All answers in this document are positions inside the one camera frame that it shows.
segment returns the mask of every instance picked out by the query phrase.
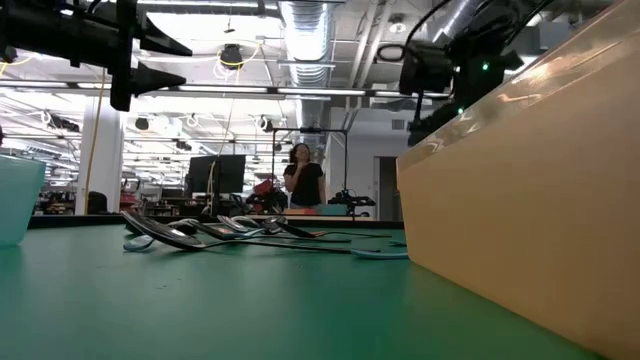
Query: green tabletop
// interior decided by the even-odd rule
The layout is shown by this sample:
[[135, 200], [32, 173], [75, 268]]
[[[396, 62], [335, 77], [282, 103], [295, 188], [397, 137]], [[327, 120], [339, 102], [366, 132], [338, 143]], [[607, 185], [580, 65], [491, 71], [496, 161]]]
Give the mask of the green tabletop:
[[124, 253], [125, 234], [31, 230], [0, 248], [0, 358], [598, 358], [408, 260], [163, 244]]

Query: cardboard box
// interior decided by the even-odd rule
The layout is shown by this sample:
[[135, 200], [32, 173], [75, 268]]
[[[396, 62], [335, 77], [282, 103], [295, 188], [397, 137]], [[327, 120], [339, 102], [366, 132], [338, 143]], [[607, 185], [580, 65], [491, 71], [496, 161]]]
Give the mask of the cardboard box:
[[411, 260], [616, 359], [640, 359], [638, 18], [616, 3], [398, 160]]

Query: white column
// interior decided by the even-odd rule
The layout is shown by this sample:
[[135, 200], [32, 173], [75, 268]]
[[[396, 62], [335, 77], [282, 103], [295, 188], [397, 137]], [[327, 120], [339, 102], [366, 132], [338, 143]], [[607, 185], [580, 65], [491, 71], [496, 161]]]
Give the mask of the white column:
[[120, 211], [120, 178], [126, 114], [121, 116], [119, 111], [112, 108], [109, 104], [109, 98], [102, 99], [89, 190], [85, 188], [97, 112], [98, 98], [87, 97], [82, 125], [82, 144], [80, 145], [76, 215], [85, 215], [85, 196], [89, 191], [97, 191], [107, 197], [107, 211]]

